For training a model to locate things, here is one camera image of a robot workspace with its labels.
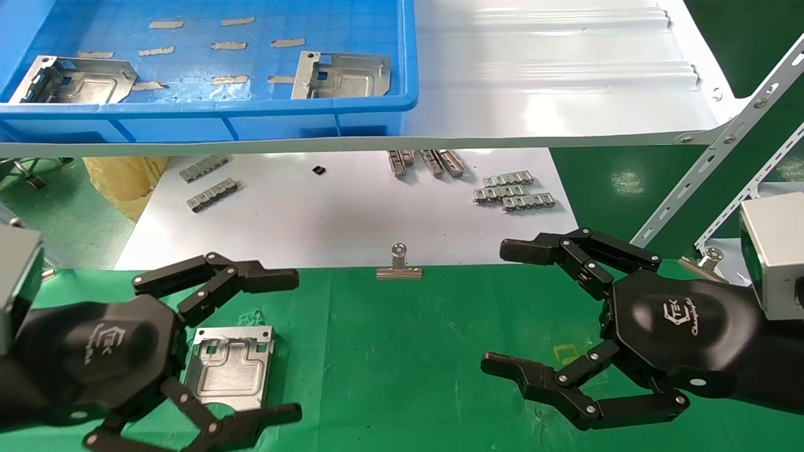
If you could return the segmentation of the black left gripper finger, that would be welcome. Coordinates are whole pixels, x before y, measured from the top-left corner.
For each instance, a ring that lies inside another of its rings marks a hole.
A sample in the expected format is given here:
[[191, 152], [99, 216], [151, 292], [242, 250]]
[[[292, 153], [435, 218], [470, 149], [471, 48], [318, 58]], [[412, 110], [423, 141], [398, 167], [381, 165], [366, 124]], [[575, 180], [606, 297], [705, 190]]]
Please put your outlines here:
[[[195, 439], [181, 451], [232, 451], [251, 448], [258, 443], [259, 435], [264, 429], [302, 419], [302, 407], [298, 403], [236, 411], [227, 417], [217, 418], [176, 377], [166, 379], [161, 384], [160, 391], [198, 429]], [[84, 448], [89, 451], [170, 450], [157, 444], [124, 437], [122, 429], [127, 423], [128, 418], [122, 415], [110, 415], [84, 437]]]
[[187, 326], [198, 326], [240, 292], [267, 294], [298, 289], [295, 269], [265, 269], [259, 261], [232, 261], [219, 254], [193, 257], [139, 274], [132, 280], [135, 294], [162, 298], [195, 288], [177, 306]]

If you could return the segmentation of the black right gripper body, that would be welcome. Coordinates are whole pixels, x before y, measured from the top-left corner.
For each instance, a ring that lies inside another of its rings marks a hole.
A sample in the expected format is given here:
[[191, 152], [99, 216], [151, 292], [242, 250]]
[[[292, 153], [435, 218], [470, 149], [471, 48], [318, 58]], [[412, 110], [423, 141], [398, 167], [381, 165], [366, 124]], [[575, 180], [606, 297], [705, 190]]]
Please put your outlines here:
[[612, 287], [612, 327], [635, 377], [707, 398], [735, 398], [764, 313], [747, 287], [649, 271]]

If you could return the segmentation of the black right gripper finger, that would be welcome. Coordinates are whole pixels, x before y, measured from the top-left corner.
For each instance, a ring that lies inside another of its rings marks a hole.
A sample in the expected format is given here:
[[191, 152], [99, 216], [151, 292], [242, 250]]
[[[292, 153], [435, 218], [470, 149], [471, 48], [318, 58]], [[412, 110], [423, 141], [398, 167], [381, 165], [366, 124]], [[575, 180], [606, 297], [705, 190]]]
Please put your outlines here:
[[542, 234], [533, 240], [505, 239], [500, 245], [504, 261], [559, 266], [595, 300], [611, 295], [614, 277], [606, 267], [624, 274], [639, 270], [658, 272], [661, 257], [588, 228], [568, 234]]
[[614, 363], [620, 346], [605, 340], [559, 371], [545, 364], [486, 352], [481, 370], [513, 381], [523, 399], [548, 404], [579, 430], [625, 428], [674, 421], [689, 400], [669, 384], [651, 380], [651, 393], [595, 401], [581, 391], [589, 379]]

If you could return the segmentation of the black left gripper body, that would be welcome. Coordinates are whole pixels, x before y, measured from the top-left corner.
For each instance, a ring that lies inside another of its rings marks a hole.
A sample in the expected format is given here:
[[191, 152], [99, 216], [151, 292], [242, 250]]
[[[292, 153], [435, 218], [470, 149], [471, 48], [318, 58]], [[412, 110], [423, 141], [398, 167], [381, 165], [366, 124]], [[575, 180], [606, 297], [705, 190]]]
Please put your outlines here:
[[141, 419], [183, 359], [183, 323], [149, 295], [32, 309], [9, 349], [9, 421]]

